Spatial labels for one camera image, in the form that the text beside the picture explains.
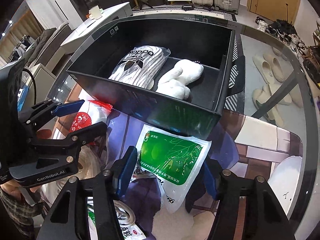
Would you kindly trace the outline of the person's left hand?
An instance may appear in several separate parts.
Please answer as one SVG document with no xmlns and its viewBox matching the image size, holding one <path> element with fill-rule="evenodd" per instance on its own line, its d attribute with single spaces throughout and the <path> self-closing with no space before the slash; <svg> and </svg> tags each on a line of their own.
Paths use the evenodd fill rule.
<svg viewBox="0 0 320 240">
<path fill-rule="evenodd" d="M 22 194 L 20 192 L 20 184 L 15 180 L 10 180 L 4 184 L 1 185 L 1 189 L 7 193 L 8 195 L 11 195 L 17 200 L 22 199 Z"/>
</svg>

